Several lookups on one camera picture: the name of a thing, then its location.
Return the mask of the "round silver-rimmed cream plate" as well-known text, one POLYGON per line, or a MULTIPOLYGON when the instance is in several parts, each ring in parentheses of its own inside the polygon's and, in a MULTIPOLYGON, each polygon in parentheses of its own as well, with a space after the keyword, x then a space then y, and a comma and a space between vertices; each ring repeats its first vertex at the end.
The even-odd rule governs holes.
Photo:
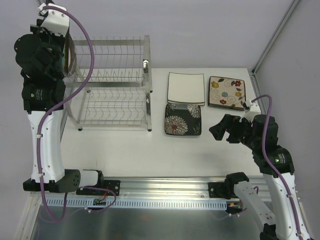
POLYGON ((75 48, 75 44, 74 41, 71 37, 71 35, 68 33, 68 75, 72 75, 74 74, 74 72, 76 71, 76 67, 77 67, 77 54, 76 54, 76 48, 75 48))

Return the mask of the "dark square teal-centre plate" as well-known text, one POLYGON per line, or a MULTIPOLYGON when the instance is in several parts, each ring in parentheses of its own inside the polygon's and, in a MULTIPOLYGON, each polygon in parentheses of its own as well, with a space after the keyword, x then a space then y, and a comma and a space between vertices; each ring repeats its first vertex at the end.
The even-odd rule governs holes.
POLYGON ((69 65, 70 65, 70 34, 67 33, 65 37, 64 49, 63 49, 63 73, 65 76, 69 73, 69 65))

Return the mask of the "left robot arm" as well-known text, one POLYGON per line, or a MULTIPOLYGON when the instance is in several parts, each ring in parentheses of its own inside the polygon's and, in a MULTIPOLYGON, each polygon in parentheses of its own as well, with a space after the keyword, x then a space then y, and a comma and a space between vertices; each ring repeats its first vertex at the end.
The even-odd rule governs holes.
POLYGON ((30 31, 14 44, 33 144, 32 174, 23 183, 23 189, 68 193, 87 186, 94 195, 99 195, 105 190, 101 171, 64 168, 60 134, 64 107, 49 112, 65 95, 63 57, 67 33, 60 29, 54 32, 41 19, 31 25, 30 31))

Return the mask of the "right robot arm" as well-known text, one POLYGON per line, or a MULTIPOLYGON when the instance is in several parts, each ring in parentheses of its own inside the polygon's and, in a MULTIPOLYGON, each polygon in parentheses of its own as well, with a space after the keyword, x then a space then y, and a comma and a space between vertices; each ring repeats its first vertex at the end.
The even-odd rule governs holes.
POLYGON ((255 164, 267 184, 273 211, 270 211, 244 172, 226 175, 223 182, 209 183, 210 195, 230 200, 238 198, 259 227, 261 240, 309 240, 295 190, 295 168, 290 152, 278 144, 278 124, 274 117, 256 115, 253 120, 225 114, 209 128, 214 139, 225 133, 230 144, 243 144, 252 152, 255 164))

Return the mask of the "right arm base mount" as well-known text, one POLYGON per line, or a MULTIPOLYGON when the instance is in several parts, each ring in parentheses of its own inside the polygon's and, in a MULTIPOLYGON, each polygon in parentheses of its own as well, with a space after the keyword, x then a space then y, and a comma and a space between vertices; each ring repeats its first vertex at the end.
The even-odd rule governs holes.
POLYGON ((231 198, 237 197, 231 190, 230 186, 224 182, 209 182, 207 185, 210 198, 230 200, 231 198))

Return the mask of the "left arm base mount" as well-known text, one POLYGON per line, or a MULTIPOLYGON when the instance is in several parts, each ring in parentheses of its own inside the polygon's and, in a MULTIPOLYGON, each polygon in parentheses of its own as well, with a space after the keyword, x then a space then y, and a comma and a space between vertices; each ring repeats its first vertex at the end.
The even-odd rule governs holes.
POLYGON ((103 183, 103 187, 115 193, 116 196, 119 196, 120 189, 121 189, 121 181, 105 179, 103 183))

